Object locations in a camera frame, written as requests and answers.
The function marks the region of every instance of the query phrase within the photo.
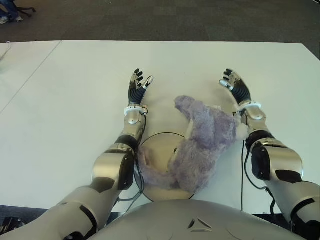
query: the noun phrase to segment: shoe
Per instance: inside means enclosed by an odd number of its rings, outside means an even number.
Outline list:
[[[18,16],[15,20],[17,23],[19,23],[22,22],[24,19],[21,16]]]
[[[7,16],[0,17],[0,24],[5,24],[9,21]]]

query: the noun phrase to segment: black finger segment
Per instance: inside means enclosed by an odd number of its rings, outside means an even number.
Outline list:
[[[227,68],[224,72],[225,75],[230,76],[230,74],[232,73],[232,70]]]

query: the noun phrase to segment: purple plush toy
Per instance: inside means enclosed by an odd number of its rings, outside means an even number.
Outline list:
[[[195,194],[207,186],[220,155],[235,141],[248,136],[248,128],[220,107],[205,106],[190,96],[178,96],[175,107],[190,124],[185,139],[168,162],[168,171],[151,167],[152,159],[145,147],[139,149],[139,165],[146,183]]]

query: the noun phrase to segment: black cable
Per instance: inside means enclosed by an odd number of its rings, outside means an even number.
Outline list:
[[[142,136],[143,134],[145,133],[145,130],[146,130],[146,126],[147,126],[147,116],[144,115],[144,127],[143,127],[143,132],[142,132]],[[136,165],[136,168],[137,168],[137,171],[138,171],[138,175],[139,175],[139,178],[140,178],[140,186],[139,186],[139,192],[137,192],[133,197],[131,198],[119,198],[118,199],[118,202],[130,202],[130,201],[133,201],[131,203],[131,205],[129,206],[129,208],[126,210],[129,211],[129,209],[131,208],[131,206],[135,203],[135,201],[141,196],[141,194],[144,192],[145,190],[145,180],[144,180],[144,177],[142,176],[142,172],[140,170],[140,167],[139,167],[139,161],[138,159],[135,160],[135,165]]]
[[[244,161],[244,173],[245,173],[245,175],[246,175],[246,178],[249,180],[249,182],[250,182],[256,189],[266,190],[266,189],[267,189],[266,186],[258,187],[257,185],[255,185],[255,184],[251,181],[251,179],[250,179],[250,177],[249,177],[249,175],[248,175],[248,172],[247,172],[247,163],[248,163],[249,153],[250,153],[249,151],[246,152],[245,161]]]
[[[242,152],[241,152],[241,211],[244,210],[244,150],[245,150],[245,141],[242,143]]]
[[[276,200],[274,198],[274,196],[272,195],[271,191],[269,188],[266,188],[266,191],[270,194],[270,196],[272,197],[272,202],[271,202],[271,205],[270,205],[270,214],[271,214],[271,217],[272,217],[272,220],[274,222],[274,224],[278,225],[281,227],[280,225],[280,222],[278,221],[276,215],[275,215],[275,205],[276,205]]]

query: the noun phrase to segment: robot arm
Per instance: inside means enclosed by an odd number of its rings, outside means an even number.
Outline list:
[[[136,152],[145,130],[147,109],[141,101],[153,81],[143,84],[137,69],[130,80],[124,129],[116,142],[94,163],[92,183],[77,188],[37,220],[0,237],[1,240],[85,240],[102,229],[122,190],[134,180]]]
[[[300,156],[270,133],[261,105],[251,101],[241,77],[227,69],[220,84],[231,91],[241,121],[248,125],[245,145],[248,154],[252,153],[252,173],[265,182],[294,233],[320,239],[320,186],[302,180]]]

